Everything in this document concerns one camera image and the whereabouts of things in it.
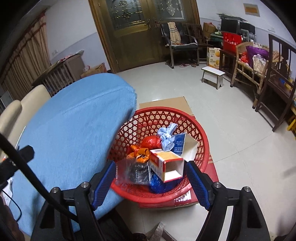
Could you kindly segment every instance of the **small cardboard box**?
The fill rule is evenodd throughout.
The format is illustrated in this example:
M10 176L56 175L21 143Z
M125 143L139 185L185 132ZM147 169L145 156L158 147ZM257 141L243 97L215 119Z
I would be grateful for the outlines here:
M93 74L100 74L100 73L107 73L107 69L106 69L104 63L102 63L98 66L95 66L93 68L90 68L89 70L85 71L80 77L85 78L87 76L90 76Z
M216 31L216 27L212 23L204 23L202 31L204 36L208 37L208 40L210 40L211 34Z
M188 133L175 134L174 147L172 152L181 156L185 161L193 161L196 156L198 141Z
M219 69L220 65L220 49L219 48L207 48L207 66L215 69Z
M183 176L184 159L172 151L151 150L150 168L166 183Z

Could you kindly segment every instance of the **curtain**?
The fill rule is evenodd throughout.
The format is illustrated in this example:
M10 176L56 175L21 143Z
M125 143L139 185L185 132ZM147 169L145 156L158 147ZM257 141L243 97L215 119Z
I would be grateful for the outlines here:
M27 29L2 72L0 83L14 99L21 100L31 84L50 67L44 13Z

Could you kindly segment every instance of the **tiled floor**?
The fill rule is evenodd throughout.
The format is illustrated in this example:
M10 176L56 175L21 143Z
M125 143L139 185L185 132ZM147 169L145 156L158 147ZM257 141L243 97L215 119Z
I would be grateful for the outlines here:
M228 188L250 186L270 232L286 234L296 221L296 141L287 124L276 133L252 109L252 98L224 81L216 90L202 83L202 70L171 69L164 63L119 73L138 94L138 103L185 96L210 143L219 180ZM132 232L145 233L157 222L178 241L195 240L207 216L199 204L175 210L141 210L127 200L118 211ZM220 240L225 240L232 208L228 208Z

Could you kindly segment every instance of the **blue cloth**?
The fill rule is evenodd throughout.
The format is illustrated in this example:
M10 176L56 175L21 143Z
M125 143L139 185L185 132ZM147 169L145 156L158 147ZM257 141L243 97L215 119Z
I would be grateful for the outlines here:
M34 148L34 159L28 165L48 191L55 186L76 188L103 169L118 130L135 110L135 91L122 78L92 75L46 102L28 123L19 145ZM14 175L12 188L13 199L22 210L19 227L31 235L44 199L20 171ZM95 216L102 217L121 201L110 189ZM19 210L12 202L10 208L18 217ZM72 224L78 231L78 224Z
M174 140L175 136L173 135L173 132L178 127L178 124L171 123L167 128L160 127L157 135L161 139L161 147L164 151L170 151L174 147Z

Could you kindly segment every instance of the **white stool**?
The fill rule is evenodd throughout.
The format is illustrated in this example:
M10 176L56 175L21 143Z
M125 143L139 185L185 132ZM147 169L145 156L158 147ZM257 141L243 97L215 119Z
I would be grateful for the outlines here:
M220 88L220 86L223 86L223 75L225 74L225 72L218 69L214 69L210 66L203 67L202 70L204 71L202 75L202 82L204 82L204 75L205 75L205 72L207 72L217 77L217 87L216 87L217 90Z

